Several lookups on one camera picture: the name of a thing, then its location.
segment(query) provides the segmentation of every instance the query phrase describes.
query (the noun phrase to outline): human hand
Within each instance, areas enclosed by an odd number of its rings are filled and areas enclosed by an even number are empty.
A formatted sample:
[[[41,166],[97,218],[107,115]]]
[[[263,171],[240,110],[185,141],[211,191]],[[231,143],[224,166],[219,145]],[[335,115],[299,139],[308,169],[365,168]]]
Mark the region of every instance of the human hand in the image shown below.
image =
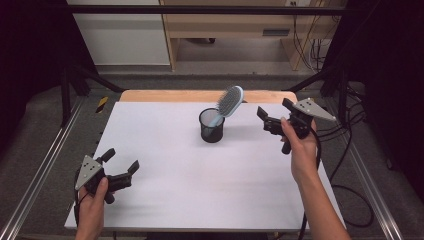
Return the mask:
[[[290,141],[292,149],[291,171],[294,180],[299,184],[300,181],[311,174],[317,174],[316,168],[316,139],[312,133],[304,139],[299,139],[293,126],[284,117],[281,118],[281,127],[286,135],[281,141]],[[315,131],[316,124],[312,120],[311,128]]]
[[[108,180],[102,178],[93,197],[85,187],[79,191],[79,225],[76,240],[94,240],[100,236],[104,224],[104,197],[108,189]]]

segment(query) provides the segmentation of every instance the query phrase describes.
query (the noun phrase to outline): aluminum rail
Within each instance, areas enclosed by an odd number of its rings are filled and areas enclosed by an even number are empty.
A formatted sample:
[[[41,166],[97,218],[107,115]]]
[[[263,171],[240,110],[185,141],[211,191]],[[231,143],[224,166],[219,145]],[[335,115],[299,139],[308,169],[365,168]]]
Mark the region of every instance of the aluminum rail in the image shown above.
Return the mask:
[[[336,103],[329,99],[325,99],[327,106],[329,107],[330,112],[337,112]],[[347,146],[348,136],[343,134],[343,140]],[[358,174],[358,178],[361,181],[362,187],[364,188],[364,192],[367,195],[368,201],[371,204],[371,207],[374,211],[376,218],[378,219],[381,229],[383,230],[386,238],[388,240],[403,240],[402,233],[399,230],[396,221],[394,220],[390,210],[384,201],[383,196],[378,190],[377,184],[374,179],[371,177],[370,172],[365,166],[364,161],[359,154],[358,149],[355,144],[352,142],[349,149],[350,155],[352,156],[352,165]]]
[[[44,157],[43,162],[32,179],[32,182],[28,186],[24,196],[22,197],[12,216],[9,218],[6,226],[4,226],[0,232],[1,240],[14,240],[17,237],[22,224],[24,223],[29,211],[31,210],[31,207],[34,204],[35,199],[37,198],[38,193],[43,186],[43,183],[45,182],[54,162],[56,161],[57,156],[60,153],[60,150],[63,147],[63,144],[69,135],[69,132],[71,131],[76,119],[78,118],[84,101],[85,99],[83,97],[77,98],[73,107],[73,114],[71,119],[68,121],[67,125],[59,130],[55,140],[50,146],[49,151]]]

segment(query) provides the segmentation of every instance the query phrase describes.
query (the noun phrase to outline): pen holder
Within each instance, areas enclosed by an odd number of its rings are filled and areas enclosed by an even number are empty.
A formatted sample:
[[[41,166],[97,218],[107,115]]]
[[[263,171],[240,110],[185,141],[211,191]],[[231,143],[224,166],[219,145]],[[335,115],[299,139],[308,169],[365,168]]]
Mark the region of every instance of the pen holder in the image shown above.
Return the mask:
[[[216,143],[222,139],[224,135],[224,122],[225,118],[222,117],[215,127],[210,127],[210,123],[219,115],[218,109],[207,108],[203,110],[199,115],[200,122],[200,136],[205,142]]]

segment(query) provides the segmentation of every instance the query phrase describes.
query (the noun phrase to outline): white table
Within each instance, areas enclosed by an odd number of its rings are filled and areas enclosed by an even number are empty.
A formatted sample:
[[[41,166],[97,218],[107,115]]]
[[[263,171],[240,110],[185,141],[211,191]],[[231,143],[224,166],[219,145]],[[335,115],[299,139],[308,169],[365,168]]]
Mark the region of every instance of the white table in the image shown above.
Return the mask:
[[[275,103],[243,103],[224,123],[224,137],[206,143],[199,113],[214,103],[118,102],[95,158],[109,148],[108,175],[139,160],[133,186],[105,207],[105,229],[118,231],[290,231],[301,226],[303,206],[280,136],[256,116],[288,117]],[[319,175],[340,219],[321,165]],[[65,227],[76,228],[73,212]]]

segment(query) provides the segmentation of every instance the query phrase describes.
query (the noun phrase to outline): wire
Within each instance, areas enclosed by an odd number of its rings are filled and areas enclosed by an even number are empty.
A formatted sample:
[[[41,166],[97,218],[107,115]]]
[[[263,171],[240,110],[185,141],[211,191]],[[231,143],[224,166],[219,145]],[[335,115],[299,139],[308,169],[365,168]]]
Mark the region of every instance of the wire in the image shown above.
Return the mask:
[[[362,101],[365,98],[365,95],[358,93],[357,91],[355,91],[350,85],[349,83],[347,84],[347,90],[348,90],[348,94],[354,97],[357,97],[358,99],[354,99],[357,102]]]
[[[349,192],[351,192],[351,193],[353,193],[353,194],[355,194],[355,195],[357,195],[359,198],[361,198],[362,199],[362,201],[364,201],[365,202],[365,204],[367,205],[367,207],[368,207],[368,210],[370,211],[370,219],[368,220],[368,222],[367,223],[365,223],[365,224],[359,224],[359,223],[353,223],[353,222],[351,222],[351,221],[349,221],[349,220],[346,220],[344,217],[343,217],[343,220],[345,221],[345,223],[347,223],[347,224],[349,224],[349,225],[352,225],[352,226],[354,226],[354,227],[358,227],[358,228],[366,228],[366,227],[369,227],[369,226],[371,226],[372,225],[372,223],[374,222],[374,211],[372,210],[372,207],[371,207],[371,204],[367,201],[367,199],[365,199],[365,197],[363,197],[359,192],[357,192],[357,191],[355,191],[355,190],[353,190],[353,189],[351,189],[351,188],[348,188],[348,187],[345,187],[345,186],[342,186],[342,185],[337,185],[337,184],[332,184],[331,185],[331,187],[332,188],[341,188],[341,189],[344,189],[344,190],[346,190],[346,191],[349,191]]]
[[[80,205],[82,203],[82,200],[84,200],[85,197],[87,197],[90,193],[86,193],[84,195],[84,197],[81,198],[81,200],[79,200],[78,205]]]
[[[356,113],[352,118],[350,117],[350,114],[351,114],[351,111],[352,111],[352,109],[353,108],[355,108],[356,106],[358,106],[358,105],[360,105],[361,104],[361,102],[357,102],[357,103],[355,103],[355,104],[353,104],[350,108],[349,108],[349,111],[348,111],[348,121],[347,121],[347,129],[346,129],[346,131],[344,132],[344,133],[346,133],[347,131],[349,131],[349,140],[348,140],[348,143],[347,143],[347,145],[346,145],[346,148],[345,148],[345,150],[344,150],[344,152],[343,152],[343,154],[342,154],[342,156],[341,156],[341,158],[340,158],[340,160],[339,160],[339,162],[338,162],[338,164],[337,164],[337,166],[336,166],[336,168],[333,170],[333,173],[331,174],[331,176],[329,177],[329,181],[330,181],[330,183],[332,182],[332,180],[333,180],[333,178],[334,178],[334,176],[335,176],[335,174],[337,173],[337,171],[339,170],[339,168],[340,168],[340,166],[342,165],[342,163],[343,163],[343,161],[344,161],[344,159],[345,159],[345,157],[346,157],[346,154],[347,154],[347,151],[349,150],[349,147],[350,147],[350,144],[351,144],[351,142],[352,142],[352,126],[354,125],[354,124],[356,124],[356,123],[358,123],[358,122],[360,122],[362,119],[363,119],[363,117],[362,118],[360,118],[359,120],[357,120],[356,122],[354,121],[355,120],[355,118],[357,118],[358,116],[360,116],[361,114],[363,114],[365,111],[360,111],[360,112],[358,112],[358,113]],[[352,192],[353,194],[355,194],[355,195],[357,195],[359,198],[361,198],[362,199],[362,201],[364,201],[365,202],[365,204],[367,205],[367,207],[368,207],[368,210],[370,211],[370,219],[368,220],[368,222],[367,223],[365,223],[365,224],[359,224],[359,223],[354,223],[354,222],[351,222],[351,221],[349,221],[349,220],[347,220],[347,219],[345,219],[344,217],[343,217],[343,220],[344,220],[344,222],[346,223],[346,224],[349,224],[349,225],[351,225],[351,226],[354,226],[354,227],[358,227],[358,228],[366,228],[366,227],[369,227],[369,226],[371,226],[371,224],[374,222],[374,211],[373,211],[373,209],[372,209],[372,207],[371,207],[371,204],[368,202],[368,200],[364,197],[364,196],[362,196],[359,192],[357,192],[357,191],[355,191],[355,190],[353,190],[353,189],[351,189],[351,188],[348,188],[348,187],[345,187],[345,186],[341,186],[341,185],[337,185],[337,184],[332,184],[331,185],[333,188],[340,188],[340,189],[344,189],[344,190],[346,190],[346,191],[349,191],[349,192]]]
[[[299,237],[297,238],[297,240],[302,240],[303,237],[305,236],[305,230],[306,230],[306,223],[307,222],[308,222],[308,219],[306,218],[306,213],[304,213],[303,219],[302,219],[302,226],[300,227]]]
[[[318,6],[321,6],[323,1],[324,0],[321,0]],[[311,34],[311,31],[314,28],[318,19],[320,19],[320,17],[321,16],[317,17],[315,15],[314,20],[311,24],[311,27],[309,28],[308,34],[306,35],[306,39],[309,39],[309,35]],[[302,59],[303,63],[305,64],[305,66],[307,68],[311,69],[312,71],[314,71],[314,73],[315,73],[314,68],[308,63],[306,57],[304,56],[304,49],[302,47],[302,43],[300,42],[299,36],[297,35],[297,23],[296,22],[297,22],[297,15],[293,15],[293,43],[294,43],[294,47],[295,47],[296,51],[298,52],[300,58]]]
[[[309,66],[311,66],[311,67],[312,67],[312,61],[311,61],[311,58],[312,58],[312,57],[311,57],[311,55],[312,55],[313,49],[314,49],[314,48],[313,48],[313,47],[311,47],[311,49],[309,50]]]
[[[328,142],[328,141],[331,141],[331,140],[333,140],[333,139],[335,139],[335,138],[338,138],[338,137],[340,137],[340,136],[342,136],[343,134],[345,134],[347,132],[347,130],[346,129],[344,129],[344,131],[342,132],[342,133],[340,133],[340,134],[338,134],[338,135],[336,135],[336,136],[333,136],[333,137],[331,137],[331,138],[328,138],[328,139],[321,139],[321,142]]]
[[[339,126],[334,126],[334,127],[327,128],[327,129],[320,129],[320,130],[317,130],[317,132],[327,132],[327,131],[334,130],[335,128],[340,128],[340,127]]]
[[[355,124],[357,124],[357,123],[359,123],[360,121],[362,121],[365,117],[364,116],[361,116],[361,118],[359,118],[359,120],[356,120],[356,121],[354,121],[355,120],[355,118],[357,118],[358,116],[360,116],[361,114],[363,114],[363,113],[365,113],[365,111],[360,111],[359,113],[357,113],[357,114],[355,114],[351,119],[349,119],[348,120],[348,123],[350,124],[350,126],[354,126]],[[319,138],[323,138],[323,137],[328,137],[328,136],[331,136],[331,135],[333,135],[334,133],[336,133],[336,132],[338,132],[338,131],[340,131],[340,130],[342,130],[342,129],[345,129],[344,127],[338,127],[337,129],[335,129],[335,130],[333,130],[333,131],[331,131],[330,133],[326,133],[326,134],[323,134],[323,135],[320,135],[319,136]]]
[[[321,51],[321,43],[322,43],[322,40],[318,40],[318,50],[317,50],[317,69],[318,70],[320,70],[320,68],[319,68],[319,59],[320,59],[319,52]]]

